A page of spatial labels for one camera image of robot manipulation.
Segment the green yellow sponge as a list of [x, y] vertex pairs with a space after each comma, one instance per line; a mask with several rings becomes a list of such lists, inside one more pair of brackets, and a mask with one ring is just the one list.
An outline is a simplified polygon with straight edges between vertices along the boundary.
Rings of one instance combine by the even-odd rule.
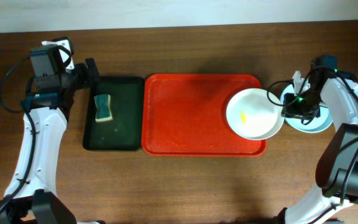
[[111, 121], [113, 119], [111, 112], [111, 96], [109, 94], [100, 94], [94, 97], [96, 106], [95, 121], [97, 123]]

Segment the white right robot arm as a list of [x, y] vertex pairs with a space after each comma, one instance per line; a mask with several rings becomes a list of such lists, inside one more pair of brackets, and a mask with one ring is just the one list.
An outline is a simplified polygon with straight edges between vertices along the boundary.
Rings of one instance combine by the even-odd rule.
[[325, 106], [336, 133], [318, 161], [314, 186], [276, 222], [324, 223], [358, 204], [358, 79], [338, 69], [336, 57], [321, 55], [304, 79], [293, 77], [290, 83], [294, 92], [284, 96], [282, 116], [309, 124]]

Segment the light blue plate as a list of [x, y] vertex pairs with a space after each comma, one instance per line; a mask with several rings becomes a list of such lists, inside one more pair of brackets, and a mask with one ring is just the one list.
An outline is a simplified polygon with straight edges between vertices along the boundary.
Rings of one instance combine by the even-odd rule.
[[329, 128], [333, 123], [333, 119], [329, 110], [325, 107], [320, 107], [320, 116], [312, 120], [310, 124], [304, 125], [300, 119], [285, 118], [285, 121], [294, 129], [304, 133], [319, 133]]

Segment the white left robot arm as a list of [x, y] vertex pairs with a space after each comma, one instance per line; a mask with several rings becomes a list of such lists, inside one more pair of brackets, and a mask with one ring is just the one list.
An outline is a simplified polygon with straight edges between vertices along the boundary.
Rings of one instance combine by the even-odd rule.
[[32, 77], [21, 101], [24, 135], [12, 180], [0, 200], [0, 223], [77, 223], [74, 214], [57, 197], [57, 162], [63, 134], [67, 128], [75, 91], [89, 88], [99, 80], [93, 58], [72, 70], [54, 73], [53, 85], [42, 80], [32, 91]]

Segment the white plate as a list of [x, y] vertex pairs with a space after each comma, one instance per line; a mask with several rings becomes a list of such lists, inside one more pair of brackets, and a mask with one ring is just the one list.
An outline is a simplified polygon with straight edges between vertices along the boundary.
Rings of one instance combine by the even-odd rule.
[[265, 140], [279, 132], [284, 123], [280, 100], [260, 88], [249, 88], [236, 93], [226, 106], [226, 121], [238, 136]]

